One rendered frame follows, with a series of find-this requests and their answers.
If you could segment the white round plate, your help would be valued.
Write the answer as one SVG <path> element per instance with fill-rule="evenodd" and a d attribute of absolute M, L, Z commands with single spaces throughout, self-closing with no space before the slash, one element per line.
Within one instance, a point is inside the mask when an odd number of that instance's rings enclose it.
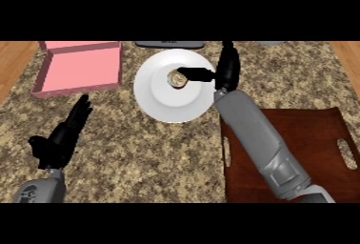
<path fill-rule="evenodd" d="M 174 49 L 153 54 L 134 76 L 135 103 L 144 113 L 165 123 L 191 121 L 213 103 L 215 81 L 187 79 L 178 68 L 205 68 L 213 71 L 200 54 Z"/>

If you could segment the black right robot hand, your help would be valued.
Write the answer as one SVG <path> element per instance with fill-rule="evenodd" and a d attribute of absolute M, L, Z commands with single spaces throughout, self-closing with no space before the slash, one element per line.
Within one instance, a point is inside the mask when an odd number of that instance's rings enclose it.
<path fill-rule="evenodd" d="M 211 82 L 215 81 L 215 90 L 231 92 L 237 88 L 240 74 L 240 59 L 237 50 L 230 41 L 222 42 L 222 50 L 216 65 L 216 70 L 205 68 L 178 68 L 177 71 L 184 75 L 188 81 Z"/>

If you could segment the pink open box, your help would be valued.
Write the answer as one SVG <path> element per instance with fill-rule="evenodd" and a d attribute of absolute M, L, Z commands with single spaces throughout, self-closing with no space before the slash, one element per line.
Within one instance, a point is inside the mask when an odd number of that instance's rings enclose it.
<path fill-rule="evenodd" d="M 39 41 L 44 61 L 31 93 L 38 98 L 116 89 L 119 41 Z"/>

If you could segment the cupcake with cream swirl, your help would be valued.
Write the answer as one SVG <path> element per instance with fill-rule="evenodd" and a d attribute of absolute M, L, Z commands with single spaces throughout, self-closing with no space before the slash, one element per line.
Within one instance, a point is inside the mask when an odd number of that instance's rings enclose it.
<path fill-rule="evenodd" d="M 166 75 L 166 83 L 174 89 L 183 89 L 188 82 L 187 77 L 177 71 L 172 70 Z"/>

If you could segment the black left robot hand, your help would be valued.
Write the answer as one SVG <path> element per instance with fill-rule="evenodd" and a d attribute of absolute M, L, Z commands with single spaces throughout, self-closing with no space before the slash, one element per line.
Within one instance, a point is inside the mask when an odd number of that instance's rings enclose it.
<path fill-rule="evenodd" d="M 39 159 L 41 170 L 59 170 L 66 167 L 73 155 L 78 135 L 93 111 L 90 105 L 88 95 L 84 94 L 75 102 L 66 120 L 57 124 L 48 138 L 38 135 L 29 137 L 28 143 L 32 155 Z"/>

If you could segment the dark grey flat appliance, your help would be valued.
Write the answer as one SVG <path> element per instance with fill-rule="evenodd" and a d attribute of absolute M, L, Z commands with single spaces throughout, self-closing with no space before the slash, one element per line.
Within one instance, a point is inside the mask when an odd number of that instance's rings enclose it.
<path fill-rule="evenodd" d="M 134 44 L 143 48 L 156 49 L 200 49 L 202 41 L 135 41 Z"/>

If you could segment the brown wooden tray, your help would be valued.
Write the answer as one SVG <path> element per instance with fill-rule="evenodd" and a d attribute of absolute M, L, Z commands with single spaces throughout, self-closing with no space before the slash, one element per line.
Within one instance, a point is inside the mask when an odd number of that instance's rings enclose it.
<path fill-rule="evenodd" d="M 277 129 L 289 150 L 312 182 L 339 203 L 360 203 L 360 152 L 337 108 L 324 110 L 261 110 Z M 252 160 L 221 122 L 224 157 L 224 196 L 227 202 L 284 203 L 275 198 Z"/>

